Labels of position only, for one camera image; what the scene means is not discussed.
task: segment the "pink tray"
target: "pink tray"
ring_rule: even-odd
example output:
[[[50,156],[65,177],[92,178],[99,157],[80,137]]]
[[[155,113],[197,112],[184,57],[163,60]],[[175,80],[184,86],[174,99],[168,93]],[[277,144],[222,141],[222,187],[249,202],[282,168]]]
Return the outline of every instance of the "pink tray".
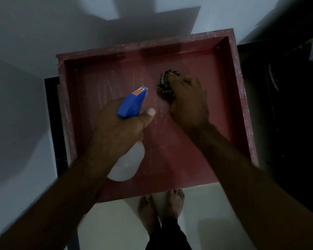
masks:
[[[98,202],[217,182],[204,156],[171,119],[157,95],[161,73],[197,76],[207,89],[209,121],[258,165],[233,29],[57,55],[69,149],[74,160],[111,99],[149,88],[143,107],[156,116],[144,132],[145,157],[128,181],[107,179]]]

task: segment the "hand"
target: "hand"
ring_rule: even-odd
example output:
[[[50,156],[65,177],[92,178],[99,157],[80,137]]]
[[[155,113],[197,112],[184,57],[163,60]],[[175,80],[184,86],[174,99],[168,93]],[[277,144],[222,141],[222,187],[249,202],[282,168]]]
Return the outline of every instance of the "hand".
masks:
[[[112,100],[104,106],[89,145],[89,152],[93,156],[101,156],[112,166],[137,141],[142,141],[143,130],[155,115],[155,110],[149,108],[137,117],[123,119],[117,115],[123,100],[124,98]]]
[[[170,107],[170,115],[184,132],[208,124],[206,90],[192,76],[177,76],[169,73],[168,81],[176,99]]]

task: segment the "black pants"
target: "black pants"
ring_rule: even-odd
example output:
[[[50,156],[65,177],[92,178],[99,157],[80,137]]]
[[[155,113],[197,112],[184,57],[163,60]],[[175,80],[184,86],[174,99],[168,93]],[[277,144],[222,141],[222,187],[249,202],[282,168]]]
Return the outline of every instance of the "black pants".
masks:
[[[181,231],[175,218],[165,218],[161,230],[152,233],[146,250],[154,249],[191,250],[186,236]]]

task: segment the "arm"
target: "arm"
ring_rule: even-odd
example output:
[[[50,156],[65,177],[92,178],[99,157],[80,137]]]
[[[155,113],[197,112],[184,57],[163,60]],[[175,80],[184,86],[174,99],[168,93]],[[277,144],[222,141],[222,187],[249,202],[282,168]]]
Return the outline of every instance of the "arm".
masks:
[[[194,77],[169,75],[170,113],[202,151],[258,249],[313,249],[313,213],[251,164],[208,122],[206,91]]]
[[[122,100],[101,111],[86,153],[1,237],[0,249],[64,249],[117,160],[138,141],[152,121],[154,109],[121,119]]]

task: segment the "bare foot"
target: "bare foot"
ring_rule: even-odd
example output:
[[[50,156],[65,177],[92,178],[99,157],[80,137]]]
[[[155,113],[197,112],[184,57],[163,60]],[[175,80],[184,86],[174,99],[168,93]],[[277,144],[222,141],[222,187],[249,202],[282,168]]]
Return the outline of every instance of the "bare foot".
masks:
[[[167,204],[164,210],[164,217],[173,217],[178,219],[182,212],[184,204],[184,193],[181,189],[168,191]]]
[[[161,229],[153,198],[150,195],[142,196],[140,198],[138,214],[149,236],[151,236],[156,230]]]

